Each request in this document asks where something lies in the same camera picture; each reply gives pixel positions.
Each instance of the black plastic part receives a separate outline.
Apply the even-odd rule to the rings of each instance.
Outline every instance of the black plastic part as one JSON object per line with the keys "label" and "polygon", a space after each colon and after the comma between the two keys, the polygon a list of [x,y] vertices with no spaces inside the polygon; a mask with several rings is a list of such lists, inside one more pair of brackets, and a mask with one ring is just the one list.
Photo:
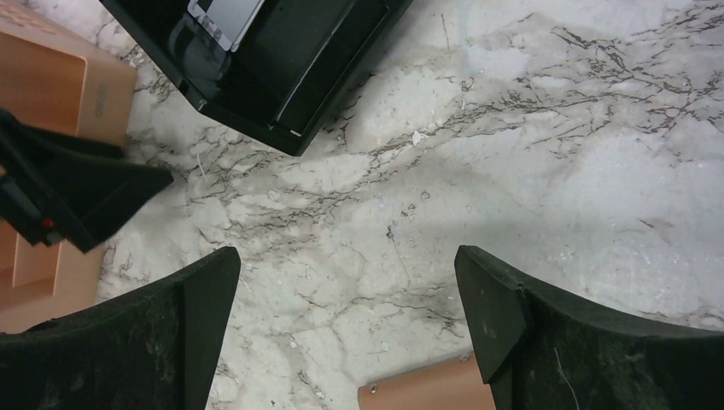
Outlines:
{"label": "black plastic part", "polygon": [[173,181],[121,158],[118,147],[25,126],[0,108],[0,217],[30,244],[66,238],[88,252]]}
{"label": "black plastic part", "polygon": [[241,262],[220,249],[82,312],[0,334],[0,408],[203,410]]}
{"label": "black plastic part", "polygon": [[498,410],[698,410],[722,403],[724,333],[598,305],[475,247],[459,249],[455,271]]}
{"label": "black plastic part", "polygon": [[101,0],[202,114],[301,155],[412,0],[266,0],[236,52],[189,0]]}

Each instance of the marble floor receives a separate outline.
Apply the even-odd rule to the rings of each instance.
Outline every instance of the marble floor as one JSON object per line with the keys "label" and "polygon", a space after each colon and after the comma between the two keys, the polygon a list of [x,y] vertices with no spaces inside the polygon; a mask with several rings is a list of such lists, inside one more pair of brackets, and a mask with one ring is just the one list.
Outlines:
{"label": "marble floor", "polygon": [[721,2],[415,0],[301,158],[199,115],[97,0],[24,3],[137,67],[131,158],[176,177],[108,244],[101,300],[242,255],[209,408],[354,409],[469,349],[460,244],[724,330]]}

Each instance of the white marble surface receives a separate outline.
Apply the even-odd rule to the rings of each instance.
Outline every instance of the white marble surface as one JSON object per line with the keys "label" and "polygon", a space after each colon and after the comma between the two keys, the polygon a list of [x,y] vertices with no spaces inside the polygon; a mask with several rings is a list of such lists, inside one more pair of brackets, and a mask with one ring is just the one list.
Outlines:
{"label": "white marble surface", "polygon": [[209,408],[354,409],[468,349],[460,244],[724,329],[720,2],[416,0],[301,159],[197,114],[97,1],[26,3],[138,67],[131,157],[177,179],[109,244],[101,297],[242,255]]}

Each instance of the black plastic container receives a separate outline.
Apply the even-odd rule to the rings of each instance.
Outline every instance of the black plastic container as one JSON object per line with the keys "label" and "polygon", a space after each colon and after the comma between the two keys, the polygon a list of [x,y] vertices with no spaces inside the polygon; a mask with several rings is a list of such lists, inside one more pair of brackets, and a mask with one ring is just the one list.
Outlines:
{"label": "black plastic container", "polygon": [[266,0],[236,52],[189,0],[101,0],[199,112],[301,155],[412,0]]}

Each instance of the black tray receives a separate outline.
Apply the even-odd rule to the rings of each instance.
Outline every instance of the black tray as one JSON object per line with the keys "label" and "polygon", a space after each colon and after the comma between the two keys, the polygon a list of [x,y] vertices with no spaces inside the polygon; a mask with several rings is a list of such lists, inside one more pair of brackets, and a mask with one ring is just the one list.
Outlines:
{"label": "black tray", "polygon": [[266,0],[236,52],[188,0],[101,0],[199,112],[301,155],[412,0]]}

